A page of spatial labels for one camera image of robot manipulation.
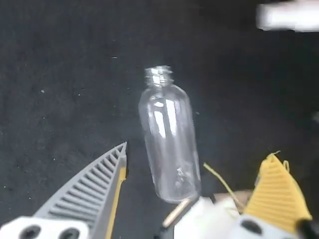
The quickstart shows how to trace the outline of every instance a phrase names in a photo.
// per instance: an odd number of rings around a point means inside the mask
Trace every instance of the screw hole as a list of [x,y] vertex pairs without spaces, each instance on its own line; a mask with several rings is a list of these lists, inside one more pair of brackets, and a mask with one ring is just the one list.
[[78,239],[79,238],[79,231],[75,228],[69,228],[62,232],[59,239]]
[[20,239],[34,239],[40,234],[41,228],[39,226],[30,226],[23,230]]

